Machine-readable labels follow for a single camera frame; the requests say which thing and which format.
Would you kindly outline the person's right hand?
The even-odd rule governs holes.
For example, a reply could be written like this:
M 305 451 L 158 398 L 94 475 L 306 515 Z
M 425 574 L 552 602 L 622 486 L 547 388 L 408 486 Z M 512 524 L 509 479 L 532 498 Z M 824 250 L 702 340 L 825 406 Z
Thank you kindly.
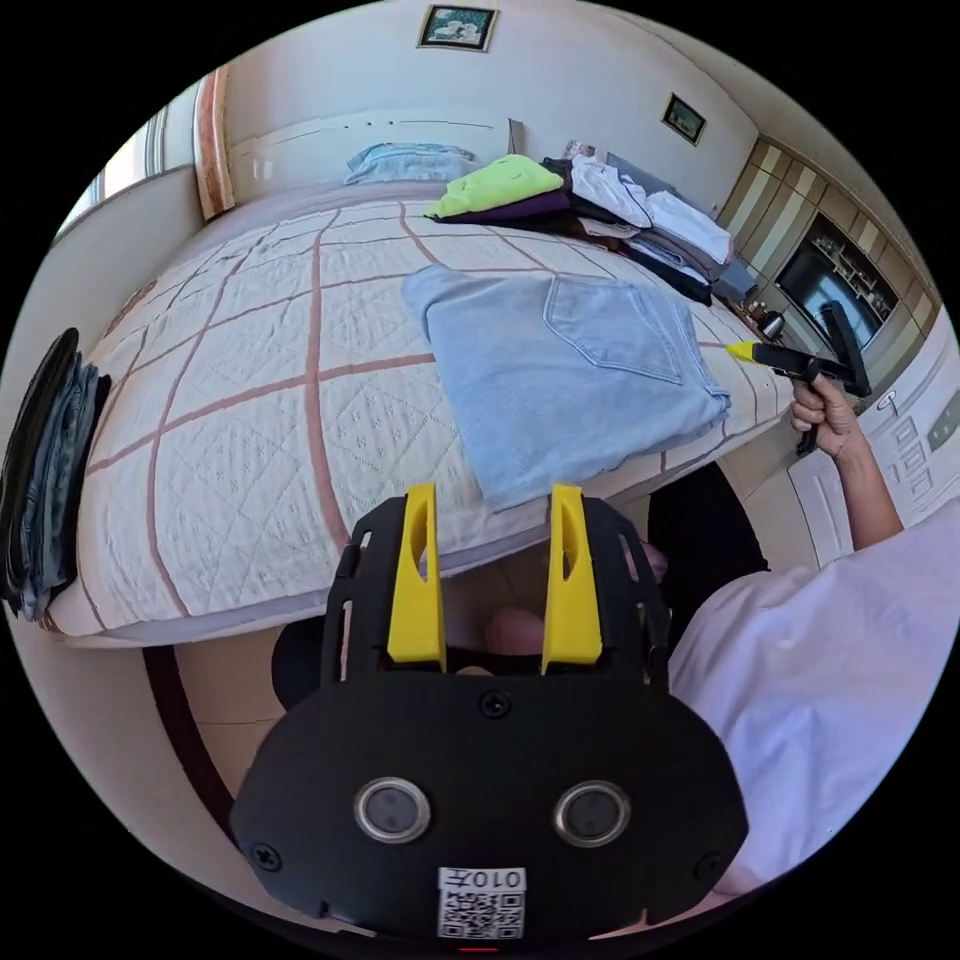
M 812 439 L 817 449 L 837 463 L 864 442 L 846 393 L 822 373 L 811 382 L 793 381 L 790 424 L 802 440 Z

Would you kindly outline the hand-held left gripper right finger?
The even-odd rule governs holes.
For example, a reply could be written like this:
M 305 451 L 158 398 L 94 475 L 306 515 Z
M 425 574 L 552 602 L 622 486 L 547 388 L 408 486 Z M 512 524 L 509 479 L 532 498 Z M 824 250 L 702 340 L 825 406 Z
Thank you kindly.
M 579 487 L 551 494 L 550 551 L 540 672 L 590 669 L 603 640 L 585 501 Z

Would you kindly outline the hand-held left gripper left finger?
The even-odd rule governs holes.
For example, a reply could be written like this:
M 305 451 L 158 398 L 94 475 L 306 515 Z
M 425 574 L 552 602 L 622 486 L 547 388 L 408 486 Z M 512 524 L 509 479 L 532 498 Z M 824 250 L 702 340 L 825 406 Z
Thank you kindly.
M 432 482 L 409 488 L 405 497 L 386 650 L 399 667 L 447 670 Z

